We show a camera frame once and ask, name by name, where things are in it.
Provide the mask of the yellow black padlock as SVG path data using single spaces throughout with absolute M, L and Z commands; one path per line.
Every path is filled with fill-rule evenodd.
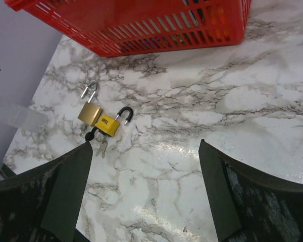
M 104 136 L 114 137 L 120 125 L 118 118 L 121 117 L 122 114 L 126 111 L 129 112 L 129 115 L 125 119 L 124 125 L 127 125 L 129 122 L 131 122 L 134 115 L 133 109 L 129 106 L 121 108 L 115 118 L 103 114 L 102 117 L 97 121 L 97 123 L 94 124 L 92 130 L 85 135 L 85 140 L 92 141 L 95 137 L 96 131 L 103 134 Z

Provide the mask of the small silver keys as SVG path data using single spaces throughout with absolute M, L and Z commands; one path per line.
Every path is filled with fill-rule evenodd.
M 104 159 L 107 147 L 108 147 L 108 140 L 106 137 L 103 137 L 102 140 L 100 141 L 99 148 L 96 151 L 95 155 L 96 156 L 101 155 L 102 159 Z

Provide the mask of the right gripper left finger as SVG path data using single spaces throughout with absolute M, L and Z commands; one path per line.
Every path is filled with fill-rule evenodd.
M 0 241 L 87 241 L 76 229 L 93 150 L 85 142 L 0 181 Z

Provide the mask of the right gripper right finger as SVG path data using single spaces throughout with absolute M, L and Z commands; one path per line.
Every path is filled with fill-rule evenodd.
M 246 165 L 205 140 L 198 154 L 218 241 L 303 241 L 303 184 Z

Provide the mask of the brass padlock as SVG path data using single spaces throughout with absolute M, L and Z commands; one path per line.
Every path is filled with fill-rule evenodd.
M 99 107 L 96 104 L 91 102 L 97 95 L 97 92 L 99 89 L 98 82 L 97 81 L 90 82 L 85 87 L 80 98 L 83 99 L 85 97 L 85 95 L 87 94 L 89 88 L 92 86 L 94 86 L 95 89 L 94 89 L 92 95 L 90 96 L 89 100 L 84 104 L 81 112 L 78 115 L 78 119 L 81 120 L 82 122 L 84 122 L 85 124 L 93 127 L 97 123 L 98 118 L 100 117 L 100 115 L 103 112 L 103 109 L 101 107 Z

